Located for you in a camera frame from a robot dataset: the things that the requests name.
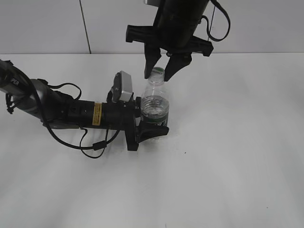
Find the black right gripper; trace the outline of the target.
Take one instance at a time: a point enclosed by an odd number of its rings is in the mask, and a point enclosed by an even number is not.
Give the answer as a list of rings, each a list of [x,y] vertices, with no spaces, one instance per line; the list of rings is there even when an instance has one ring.
[[[210,56],[212,43],[193,35],[201,22],[207,0],[149,0],[148,4],[158,8],[153,25],[128,25],[125,38],[129,43],[145,44],[145,79],[150,77],[161,58],[160,48],[173,54],[165,68],[164,81],[169,81],[191,63],[192,57],[188,53]]]

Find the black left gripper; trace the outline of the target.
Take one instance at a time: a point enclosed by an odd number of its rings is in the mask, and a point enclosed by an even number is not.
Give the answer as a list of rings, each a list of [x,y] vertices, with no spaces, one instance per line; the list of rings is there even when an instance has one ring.
[[[169,128],[166,126],[141,125],[137,127],[136,119],[141,113],[141,97],[131,98],[128,102],[112,102],[108,96],[102,104],[102,127],[111,130],[124,131],[127,150],[136,151],[139,143],[148,139],[166,136]]]

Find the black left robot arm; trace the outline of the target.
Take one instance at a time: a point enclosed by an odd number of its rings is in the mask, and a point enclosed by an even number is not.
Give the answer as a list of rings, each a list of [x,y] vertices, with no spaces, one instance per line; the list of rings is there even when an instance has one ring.
[[[43,79],[29,79],[9,60],[0,62],[0,90],[5,93],[7,111],[12,114],[20,109],[38,118],[51,136],[69,148],[85,151],[107,147],[123,131],[127,149],[136,151],[139,143],[167,135],[169,128],[136,119],[141,116],[141,98],[133,96],[132,78],[124,72],[114,77],[105,103],[81,100],[62,93],[62,85],[50,85]],[[55,135],[57,129],[114,130],[111,139],[104,139],[91,146],[69,144]]]

